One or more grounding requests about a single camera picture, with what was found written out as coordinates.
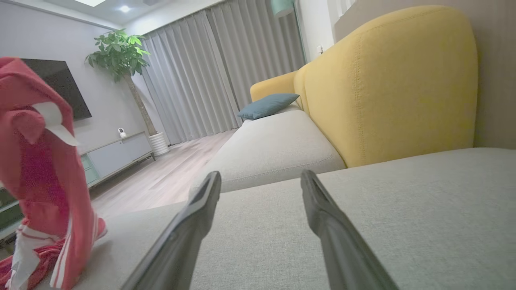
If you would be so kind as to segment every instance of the blue pillow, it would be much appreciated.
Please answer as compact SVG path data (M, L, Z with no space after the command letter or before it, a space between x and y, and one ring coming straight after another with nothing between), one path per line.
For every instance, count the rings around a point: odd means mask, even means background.
M267 117L286 108L298 97L299 95L294 93L275 93L268 95L261 100L247 105L237 116L251 120Z

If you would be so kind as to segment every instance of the gray curtain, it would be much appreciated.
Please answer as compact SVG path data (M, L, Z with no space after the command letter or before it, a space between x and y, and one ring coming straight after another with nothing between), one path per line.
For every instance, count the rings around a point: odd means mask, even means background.
M233 0L147 34L143 76L171 143L238 128L253 84L303 65L297 29L269 0Z

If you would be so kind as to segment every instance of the tree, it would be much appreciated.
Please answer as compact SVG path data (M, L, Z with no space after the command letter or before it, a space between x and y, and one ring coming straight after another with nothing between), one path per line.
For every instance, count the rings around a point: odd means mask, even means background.
M139 45L141 45L140 38L144 38L143 36L128 36L124 30L125 28L109 31L100 35L98 38L94 38L96 40L95 45L99 47L99 50L88 55L86 60L88 60L92 67L94 67L93 64L96 64L108 70L110 74L113 75L115 82L120 81L122 78L127 82L134 100L138 105L141 116L145 121L149 135L156 135L157 132L154 128L154 124L131 78L135 73L141 75L142 68L149 65L149 63L143 59L143 55L150 55L150 53L139 47Z

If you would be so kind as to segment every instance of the green lampshade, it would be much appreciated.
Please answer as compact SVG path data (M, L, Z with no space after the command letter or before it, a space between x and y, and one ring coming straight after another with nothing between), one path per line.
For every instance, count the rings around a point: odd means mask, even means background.
M294 12L294 0L270 0L275 17L283 17Z

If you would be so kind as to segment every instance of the tree trunk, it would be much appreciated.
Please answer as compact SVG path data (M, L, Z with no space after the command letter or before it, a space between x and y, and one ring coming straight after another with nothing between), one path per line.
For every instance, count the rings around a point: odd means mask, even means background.
M136 105L138 105L138 109L140 109L141 116L143 117L143 120L145 121L145 126L147 126L147 130L149 131L149 136L156 135L157 132L156 132L156 129L154 128L154 124L152 123L151 117L149 117L149 113L147 113L147 109L145 108L143 101L141 100L140 93L138 93L138 90L136 89L136 86L134 85L131 75L125 74L124 79L127 82L127 84L129 85L129 90L131 90L131 93L133 94Z

